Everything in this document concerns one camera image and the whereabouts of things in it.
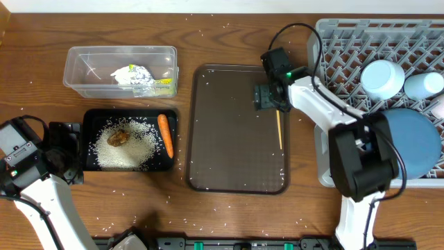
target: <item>wooden table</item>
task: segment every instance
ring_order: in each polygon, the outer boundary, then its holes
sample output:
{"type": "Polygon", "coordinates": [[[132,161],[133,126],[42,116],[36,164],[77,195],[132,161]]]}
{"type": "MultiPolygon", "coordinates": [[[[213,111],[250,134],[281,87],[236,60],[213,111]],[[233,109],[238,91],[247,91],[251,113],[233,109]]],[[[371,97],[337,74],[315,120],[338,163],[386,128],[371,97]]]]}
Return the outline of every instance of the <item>wooden table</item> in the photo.
{"type": "MultiPolygon", "coordinates": [[[[0,121],[29,114],[46,122],[82,122],[83,114],[90,108],[113,106],[178,109],[178,132],[182,139],[178,140],[177,148],[183,149],[178,153],[182,169],[177,163],[173,171],[155,174],[85,172],[85,184],[72,187],[74,203],[93,236],[110,237],[131,226],[142,229],[146,236],[293,239],[303,235],[333,235],[339,221],[341,195],[319,183],[314,124],[297,110],[291,111],[291,185],[284,194],[202,193],[192,191],[183,181],[194,70],[206,63],[260,65],[260,55],[285,24],[299,21],[314,25],[326,17],[443,18],[13,14],[0,48],[0,121]],[[176,97],[84,99],[62,84],[69,48],[132,44],[177,48],[180,75],[176,97]]],[[[275,45],[284,45],[295,65],[306,65],[309,34],[307,29],[293,28],[283,33],[275,45]]],[[[42,129],[33,125],[41,135],[42,129]]],[[[412,238],[419,249],[442,248],[444,238],[440,229],[444,210],[440,207],[443,206],[443,190],[407,190],[401,198],[379,207],[374,234],[381,238],[412,238]]],[[[7,201],[0,201],[0,248],[41,249],[29,222],[7,201]]]]}

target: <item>chopstick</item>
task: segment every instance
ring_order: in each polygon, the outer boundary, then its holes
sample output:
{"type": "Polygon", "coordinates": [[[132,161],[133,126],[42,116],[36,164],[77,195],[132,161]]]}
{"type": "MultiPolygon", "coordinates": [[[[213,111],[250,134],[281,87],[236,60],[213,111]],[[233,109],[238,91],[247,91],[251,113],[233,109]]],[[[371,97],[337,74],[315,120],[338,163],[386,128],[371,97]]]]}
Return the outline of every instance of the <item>chopstick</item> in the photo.
{"type": "Polygon", "coordinates": [[[281,133],[280,133],[280,112],[279,112],[279,110],[276,110],[276,120],[277,120],[277,132],[279,133],[279,147],[280,147],[280,150],[282,150],[282,136],[281,136],[281,133]]]}

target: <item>clear plastic container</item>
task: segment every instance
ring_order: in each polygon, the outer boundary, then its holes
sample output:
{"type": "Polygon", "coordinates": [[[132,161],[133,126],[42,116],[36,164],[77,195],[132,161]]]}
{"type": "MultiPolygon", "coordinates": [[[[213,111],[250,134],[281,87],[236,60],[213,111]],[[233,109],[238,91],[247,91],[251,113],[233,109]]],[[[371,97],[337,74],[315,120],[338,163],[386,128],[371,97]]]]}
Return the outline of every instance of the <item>clear plastic container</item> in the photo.
{"type": "Polygon", "coordinates": [[[177,50],[172,46],[72,47],[63,84],[85,98],[174,97],[178,74],[177,50]],[[111,74],[129,65],[144,66],[156,84],[119,85],[111,74]]]}

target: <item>brown tray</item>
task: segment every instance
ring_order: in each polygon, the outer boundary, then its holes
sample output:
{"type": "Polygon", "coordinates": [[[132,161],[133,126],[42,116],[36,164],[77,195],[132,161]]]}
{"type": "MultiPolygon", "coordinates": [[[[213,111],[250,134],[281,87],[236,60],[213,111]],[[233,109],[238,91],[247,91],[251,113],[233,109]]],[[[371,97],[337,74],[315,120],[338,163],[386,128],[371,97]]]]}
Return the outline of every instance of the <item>brown tray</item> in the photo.
{"type": "Polygon", "coordinates": [[[187,182],[208,192],[279,194],[289,184],[288,114],[254,108],[262,67],[204,65],[194,74],[187,182]]]}

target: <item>carrot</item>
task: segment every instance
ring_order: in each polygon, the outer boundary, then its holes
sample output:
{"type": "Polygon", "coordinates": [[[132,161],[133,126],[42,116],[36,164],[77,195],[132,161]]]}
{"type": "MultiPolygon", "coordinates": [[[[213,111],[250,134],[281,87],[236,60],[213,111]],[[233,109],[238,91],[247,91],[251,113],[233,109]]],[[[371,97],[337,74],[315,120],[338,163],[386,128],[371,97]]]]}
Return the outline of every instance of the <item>carrot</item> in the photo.
{"type": "Polygon", "coordinates": [[[165,143],[165,149],[170,158],[173,158],[173,141],[171,140],[171,134],[169,133],[168,118],[166,115],[159,115],[157,117],[157,122],[160,128],[160,134],[165,143]]]}

